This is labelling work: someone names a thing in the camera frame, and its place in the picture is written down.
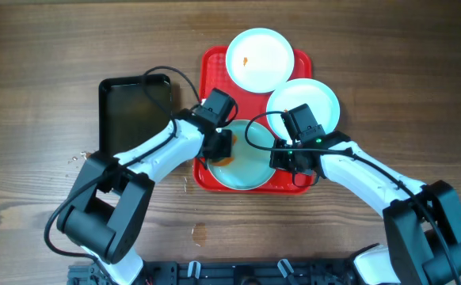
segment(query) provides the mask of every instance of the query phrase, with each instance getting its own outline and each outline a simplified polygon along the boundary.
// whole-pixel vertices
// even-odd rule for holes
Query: orange object
[[[233,161],[234,161],[234,158],[224,158],[221,161],[217,161],[217,162],[211,161],[211,164],[213,164],[214,166],[226,166],[226,165],[229,165]]]

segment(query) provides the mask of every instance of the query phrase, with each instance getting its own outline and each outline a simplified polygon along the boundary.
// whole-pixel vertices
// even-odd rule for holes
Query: light blue plate
[[[250,190],[262,186],[275,173],[269,167],[269,151],[258,150],[245,140],[245,129],[248,120],[236,120],[230,123],[225,130],[231,130],[238,140],[232,146],[234,160],[225,166],[208,164],[213,177],[228,188],[234,190]],[[271,132],[259,123],[253,123],[248,130],[248,138],[259,145],[272,147],[274,137]]]
[[[244,90],[267,93],[285,83],[294,70],[288,41],[268,28],[240,33],[229,45],[225,66],[232,81]]]
[[[298,78],[280,85],[271,94],[265,111],[292,110],[305,103],[326,134],[334,131],[340,119],[340,104],[331,88],[314,79]],[[276,135],[287,141],[291,139],[281,116],[273,114],[267,118]]]

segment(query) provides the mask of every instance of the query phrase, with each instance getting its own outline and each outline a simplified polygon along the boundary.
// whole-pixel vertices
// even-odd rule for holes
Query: wood grain
[[[160,64],[198,82],[204,51],[252,27],[312,58],[340,101],[338,128],[369,154],[461,198],[461,2],[0,6],[0,283],[62,284],[81,262],[49,252],[42,232],[84,161],[68,162],[98,148],[98,83]],[[198,222],[204,247],[191,237]],[[215,194],[184,164],[155,188],[137,249],[145,260],[257,260],[345,257],[375,242],[381,218],[329,181],[303,196]]]

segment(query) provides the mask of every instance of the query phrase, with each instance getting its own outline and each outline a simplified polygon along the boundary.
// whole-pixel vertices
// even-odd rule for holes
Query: black cable
[[[48,219],[48,222],[46,223],[46,227],[44,228],[44,242],[46,243],[46,245],[48,246],[48,248],[54,252],[54,253],[58,253],[59,255],[62,255],[62,256],[65,256],[65,257],[85,257],[85,258],[90,258],[91,260],[93,260],[93,262],[95,264],[97,264],[99,266],[99,268],[101,269],[101,271],[103,271],[105,274],[106,274],[106,277],[109,278],[109,281],[112,282],[112,279],[111,279],[111,276],[109,275],[109,273],[103,269],[102,266],[100,266],[100,262],[98,260],[98,258],[94,255],[91,255],[91,254],[88,254],[88,253],[72,253],[72,252],[67,252],[67,251],[64,251],[64,250],[61,250],[61,249],[58,249],[56,248],[52,242],[51,242],[51,239],[49,237],[49,233],[51,231],[51,227],[53,225],[53,223],[55,222],[56,218],[59,216],[59,214],[63,211],[63,209],[68,206],[72,201],[74,201],[75,198],[77,198],[79,195],[81,195],[84,191],[86,191],[88,188],[94,186],[95,184],[99,184],[101,183],[102,181],[104,181],[105,179],[107,179],[108,177],[111,177],[111,176],[114,176],[114,175],[117,175],[121,170],[123,169],[126,169],[128,166],[130,165],[134,165],[135,163],[137,162],[140,162],[141,160],[143,160],[145,157],[147,157],[148,155],[150,154],[153,154],[155,151],[159,150],[160,148],[164,147],[171,139],[174,138],[174,136],[176,135],[177,133],[177,125],[176,125],[176,121],[174,120],[171,112],[167,112],[167,110],[165,110],[163,108],[163,106],[158,103],[158,101],[156,101],[146,90],[146,86],[145,86],[145,77],[155,71],[155,70],[160,70],[160,69],[166,69],[166,70],[171,70],[171,71],[174,71],[176,73],[178,73],[180,76],[182,76],[188,84],[190,84],[190,86],[192,87],[192,91],[197,99],[197,101],[200,103],[200,98],[199,98],[199,94],[197,93],[197,90],[195,88],[195,86],[193,85],[193,83],[190,81],[190,79],[185,75],[183,74],[180,70],[174,68],[174,67],[171,67],[171,66],[157,66],[157,67],[153,67],[149,70],[147,70],[143,77],[141,78],[141,84],[142,84],[142,87],[143,87],[143,92],[146,94],[146,96],[151,100],[153,101],[153,103],[155,103],[167,116],[169,116],[171,122],[173,123],[173,132],[169,135],[169,137],[161,142],[160,144],[158,144],[157,146],[155,146],[154,148],[152,148],[151,150],[147,151],[146,153],[144,154],[141,154],[140,156],[138,156],[137,158],[134,158],[132,159],[131,161],[129,161],[128,163],[125,163],[123,165],[120,165],[119,167],[117,167],[116,169],[114,169],[112,172],[110,173],[103,173],[102,175],[100,175],[99,177],[96,177],[94,179],[92,179],[90,182],[87,182],[86,184],[84,184],[82,187],[80,187],[79,189],[75,190],[74,192],[72,192],[72,194],[70,194],[57,208],[56,210],[51,214],[51,216],[49,217]]]
[[[202,167],[204,167],[204,170],[208,170],[208,164],[207,164],[207,162],[202,161],[202,159],[200,159],[200,158],[196,158],[196,160],[197,160],[198,162],[200,162],[200,164],[202,165]]]
[[[425,219],[429,222],[429,224],[431,225],[431,227],[433,228],[434,232],[435,232],[435,235],[436,237],[438,238],[439,242],[441,243],[442,245],[442,248],[444,249],[444,254],[445,254],[445,257],[447,257],[447,262],[449,263],[449,267],[451,269],[451,273],[452,273],[452,277],[454,278],[454,281],[456,283],[456,285],[461,285],[461,279],[459,278],[459,273],[458,273],[458,269],[457,267],[455,266],[455,263],[454,263],[454,260],[451,256],[451,252],[449,251],[449,248],[448,248],[448,245],[447,245],[447,242],[445,242],[445,239],[444,239],[444,236],[442,235],[442,233],[440,232],[440,229],[438,228],[438,226],[436,225],[435,223],[435,219],[431,216],[431,214],[429,213],[428,209],[426,209],[426,207],[424,207],[424,205],[421,203],[421,201],[419,201],[419,199],[403,184],[403,182],[401,182],[400,180],[397,180],[396,178],[394,178],[392,175],[390,175],[387,171],[383,170],[382,168],[380,168],[379,166],[377,166],[376,164],[374,164],[373,162],[371,161],[368,161],[360,156],[358,156],[357,154],[349,154],[347,153],[346,151],[344,150],[323,150],[323,149],[280,149],[280,148],[272,148],[272,147],[263,147],[263,146],[258,146],[254,143],[252,143],[249,139],[248,139],[248,129],[250,128],[250,125],[255,121],[257,120],[258,118],[261,118],[262,116],[267,116],[267,115],[271,115],[271,114],[282,114],[283,112],[281,111],[271,111],[271,112],[265,112],[263,114],[260,114],[258,116],[255,116],[249,123],[248,125],[246,125],[246,129],[245,129],[245,140],[253,147],[255,148],[258,148],[259,150],[268,150],[268,151],[315,151],[315,152],[319,152],[321,154],[336,154],[336,155],[343,155],[343,156],[346,156],[348,158],[352,158],[354,160],[358,160],[360,162],[363,162],[364,164],[366,165],[369,165],[371,166],[373,169],[377,170],[378,172],[380,172],[382,175],[384,175],[387,179],[389,179],[390,181],[392,181],[394,184],[396,184],[396,186],[398,186],[398,188],[400,188],[401,190],[403,190],[410,198],[411,200],[417,205],[417,207],[421,210],[422,214],[424,215]]]

